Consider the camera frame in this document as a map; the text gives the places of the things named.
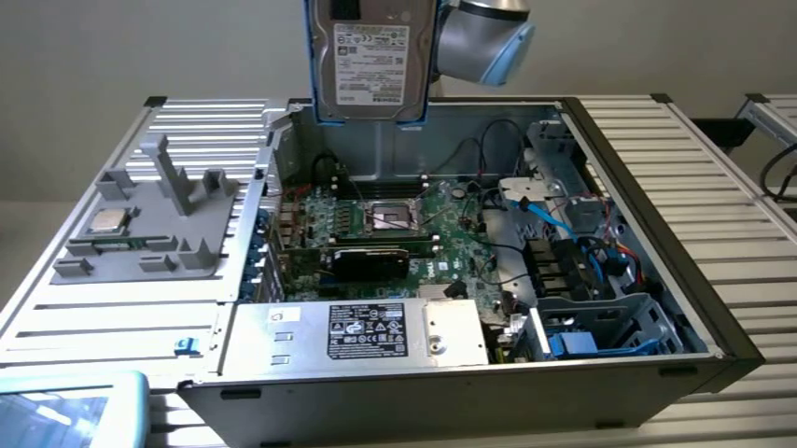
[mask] hard drive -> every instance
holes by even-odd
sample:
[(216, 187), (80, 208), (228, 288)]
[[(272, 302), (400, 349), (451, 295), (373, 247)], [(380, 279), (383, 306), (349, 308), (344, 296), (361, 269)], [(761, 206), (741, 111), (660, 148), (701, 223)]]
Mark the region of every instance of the hard drive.
[(423, 121), (436, 3), (305, 0), (319, 122)]

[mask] white wall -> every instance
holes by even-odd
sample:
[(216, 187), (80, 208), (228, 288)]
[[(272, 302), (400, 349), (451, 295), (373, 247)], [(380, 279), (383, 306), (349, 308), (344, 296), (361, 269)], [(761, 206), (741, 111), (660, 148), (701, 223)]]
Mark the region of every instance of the white wall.
[[(797, 92), (794, 0), (528, 2), (500, 93), (666, 91), (706, 115)], [(0, 0), (0, 198), (74, 199), (148, 95), (305, 96), (303, 32), (300, 0)]]

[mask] white label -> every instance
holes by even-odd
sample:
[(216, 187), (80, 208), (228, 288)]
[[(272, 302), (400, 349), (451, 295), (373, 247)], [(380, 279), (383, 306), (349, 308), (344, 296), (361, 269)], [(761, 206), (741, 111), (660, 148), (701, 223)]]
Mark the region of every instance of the white label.
[(271, 308), (268, 310), (268, 322), (299, 322), (300, 317), (301, 308), (297, 306)]
[(339, 105), (401, 105), (408, 26), (335, 23)]

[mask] tablet screen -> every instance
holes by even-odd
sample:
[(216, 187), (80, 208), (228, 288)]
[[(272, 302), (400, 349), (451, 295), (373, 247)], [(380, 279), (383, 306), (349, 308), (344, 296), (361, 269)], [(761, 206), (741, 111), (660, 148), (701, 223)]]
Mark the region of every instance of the tablet screen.
[(90, 446), (108, 387), (0, 395), (0, 434), (8, 448)]

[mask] power supply label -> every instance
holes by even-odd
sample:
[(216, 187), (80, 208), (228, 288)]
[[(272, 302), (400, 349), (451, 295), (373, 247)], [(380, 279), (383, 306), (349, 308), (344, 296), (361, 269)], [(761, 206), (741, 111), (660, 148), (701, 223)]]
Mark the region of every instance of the power supply label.
[(405, 357), (403, 303), (331, 305), (325, 354), (332, 359)]

